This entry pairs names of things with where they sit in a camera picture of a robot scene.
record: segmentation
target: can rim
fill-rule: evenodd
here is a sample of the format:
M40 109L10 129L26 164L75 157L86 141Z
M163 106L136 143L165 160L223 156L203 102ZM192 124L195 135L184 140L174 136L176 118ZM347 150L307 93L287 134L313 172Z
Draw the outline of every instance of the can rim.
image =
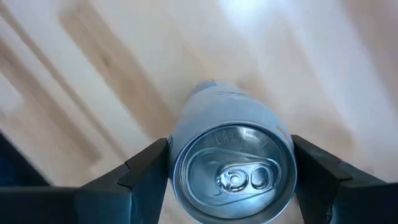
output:
M176 192L176 185L178 183L176 182L175 176L178 175L177 171L180 170L181 160L185 157L186 153L188 152L188 149L190 149L193 146L193 144L197 141L197 139L200 139L201 137L203 137L203 135L205 135L206 133L208 133L208 132L210 132L210 131L212 131L214 129L223 128L223 127L232 126L232 125L247 126L248 128L254 128L254 129L259 130L259 131L264 131L266 133L271 133L272 136L270 136L270 138L272 138L272 137L277 138L279 140L279 142L283 143L283 145L285 146L284 148L289 150L289 153L287 153L287 155L291 156L291 159L292 159L292 162L293 162L292 166L294 167L294 173L291 174L291 175L294 175L293 190L292 190L291 194L289 194L289 198L290 198L289 201L282 207L282 209L277 214L275 214L272 218L265 220L265 223L271 222L274 218L278 217L286 209L286 207L288 206L288 204L290 203L290 201L292 200L292 198L294 196L295 188L296 188L296 185L297 185L297 164L296 164L296 160L295 160L295 156L294 156L294 148L292 148L291 145L289 144L289 142L285 138L282 138L279 133L277 133L274 130L268 128L267 126L263 126L261 124L258 124L258 123L252 122L252 121L227 121L227 122L223 122L223 123L220 123L220 124L217 124L217 125L214 125L214 126L210 126L209 128L204 129L203 131L201 131L198 134L196 134L191 140L189 140L188 143L184 146L184 148L179 152L179 154L178 154L178 156L177 156L177 158L175 160L174 166L173 166L171 179L172 179L172 186L173 186L174 195L176 196L177 201L180 204L180 206L184 208L185 213L187 213L188 216L193 218L194 220L197 220L197 218L193 217L185 209L185 206L182 204L180 196ZM205 212L200 211L196 207L195 207L195 210L197 210L197 212L199 212L199 213L202 213L203 215L206 215L208 217L214 218L215 220L217 220L217 223L220 223L220 222L222 223L223 220L227 220L228 223L233 223L233 220L231 220L231 219L224 219L224 218L214 217L212 215L209 215L209 214L207 214Z

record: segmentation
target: silver can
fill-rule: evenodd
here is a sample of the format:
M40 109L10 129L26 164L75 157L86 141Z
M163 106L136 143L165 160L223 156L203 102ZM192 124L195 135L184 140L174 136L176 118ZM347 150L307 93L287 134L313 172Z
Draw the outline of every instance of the silver can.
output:
M198 222L267 223L294 194L293 141L270 109L236 86L202 83L172 135L169 176Z

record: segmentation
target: light wooden surface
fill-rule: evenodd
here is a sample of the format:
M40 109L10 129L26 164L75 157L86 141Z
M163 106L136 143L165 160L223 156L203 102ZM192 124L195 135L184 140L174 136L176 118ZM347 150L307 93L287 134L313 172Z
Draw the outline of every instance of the light wooden surface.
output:
M398 181L396 1L2 0L0 15L0 129L55 185L170 134L207 79ZM159 222L193 223L170 187ZM302 222L296 202L274 221Z

